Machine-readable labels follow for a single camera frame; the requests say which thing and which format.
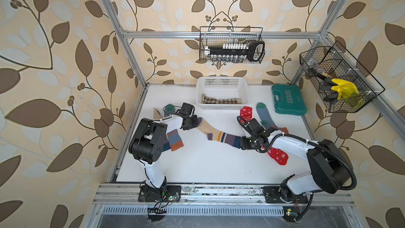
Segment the argyle brown sock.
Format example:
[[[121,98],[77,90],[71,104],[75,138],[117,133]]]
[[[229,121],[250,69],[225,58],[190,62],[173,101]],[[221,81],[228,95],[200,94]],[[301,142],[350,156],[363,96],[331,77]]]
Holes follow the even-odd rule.
[[[221,104],[221,100],[218,100],[216,98],[208,97],[205,94],[202,94],[202,103],[203,104]]]
[[[222,105],[236,105],[242,104],[242,100],[239,98],[231,98],[231,99],[218,99],[221,100]]]

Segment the red bear sock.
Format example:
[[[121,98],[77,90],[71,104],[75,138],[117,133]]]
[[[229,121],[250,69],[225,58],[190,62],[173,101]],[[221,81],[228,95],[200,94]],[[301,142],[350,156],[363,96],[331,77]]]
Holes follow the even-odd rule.
[[[240,110],[239,116],[241,117],[241,119],[239,121],[243,124],[248,123],[252,119],[252,113],[253,113],[252,107],[244,106]]]
[[[288,163],[288,154],[280,149],[271,147],[267,151],[267,154],[281,166],[284,166]]]

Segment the white plastic basket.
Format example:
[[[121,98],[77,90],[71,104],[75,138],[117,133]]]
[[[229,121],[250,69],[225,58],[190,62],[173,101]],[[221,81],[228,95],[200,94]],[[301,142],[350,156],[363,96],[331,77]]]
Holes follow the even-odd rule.
[[[242,104],[203,104],[202,95],[216,99],[239,98]],[[202,109],[240,110],[249,102],[246,80],[242,77],[201,77],[196,84],[196,103]]]

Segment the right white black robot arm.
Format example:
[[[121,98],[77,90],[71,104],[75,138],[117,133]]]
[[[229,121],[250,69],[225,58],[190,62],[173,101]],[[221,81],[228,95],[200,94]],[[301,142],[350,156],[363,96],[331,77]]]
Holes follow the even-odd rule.
[[[333,142],[327,139],[323,141],[304,139],[274,127],[265,129],[255,119],[246,121],[238,116],[237,121],[249,134],[248,137],[241,138],[242,150],[266,153],[275,148],[308,162],[310,168],[308,172],[292,175],[280,184],[280,191],[285,196],[309,192],[334,194],[339,190],[351,191],[356,188],[355,173]]]

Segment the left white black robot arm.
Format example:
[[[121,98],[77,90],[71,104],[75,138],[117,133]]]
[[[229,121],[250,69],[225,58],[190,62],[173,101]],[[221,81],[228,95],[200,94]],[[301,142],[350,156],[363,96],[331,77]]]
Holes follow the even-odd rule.
[[[143,118],[128,146],[128,152],[141,162],[146,174],[145,190],[164,196],[167,179],[155,164],[164,151],[176,151],[184,146],[179,130],[191,130],[198,126],[195,107],[183,103],[176,110],[166,106],[159,119]]]

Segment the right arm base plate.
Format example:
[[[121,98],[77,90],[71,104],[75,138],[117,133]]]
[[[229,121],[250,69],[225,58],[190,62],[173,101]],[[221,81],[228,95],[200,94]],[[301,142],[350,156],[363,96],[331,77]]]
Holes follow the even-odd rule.
[[[264,186],[262,193],[268,204],[307,204],[309,202],[304,193],[295,195],[287,187]]]

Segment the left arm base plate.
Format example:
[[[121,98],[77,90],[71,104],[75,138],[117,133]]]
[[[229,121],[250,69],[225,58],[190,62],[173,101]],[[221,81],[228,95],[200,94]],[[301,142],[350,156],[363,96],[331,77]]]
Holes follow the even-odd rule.
[[[138,196],[139,202],[157,203],[163,202],[178,202],[181,198],[180,185],[163,186],[162,189],[155,189],[147,184],[140,185],[140,193]]]

